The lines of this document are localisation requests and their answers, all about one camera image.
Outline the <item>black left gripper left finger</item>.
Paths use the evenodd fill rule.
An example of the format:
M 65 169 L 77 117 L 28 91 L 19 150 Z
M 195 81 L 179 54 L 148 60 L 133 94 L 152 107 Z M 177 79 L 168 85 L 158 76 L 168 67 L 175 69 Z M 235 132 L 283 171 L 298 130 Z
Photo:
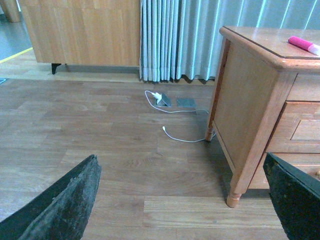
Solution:
M 90 155 L 1 221 L 2 240 L 80 240 L 97 196 L 102 167 Z

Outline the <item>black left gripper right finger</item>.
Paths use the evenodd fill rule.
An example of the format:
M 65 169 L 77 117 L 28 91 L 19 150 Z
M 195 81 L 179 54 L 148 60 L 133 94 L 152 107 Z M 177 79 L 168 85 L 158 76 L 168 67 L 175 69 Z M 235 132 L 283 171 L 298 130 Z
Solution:
M 320 181 L 268 153 L 263 163 L 270 198 L 290 240 L 320 238 Z

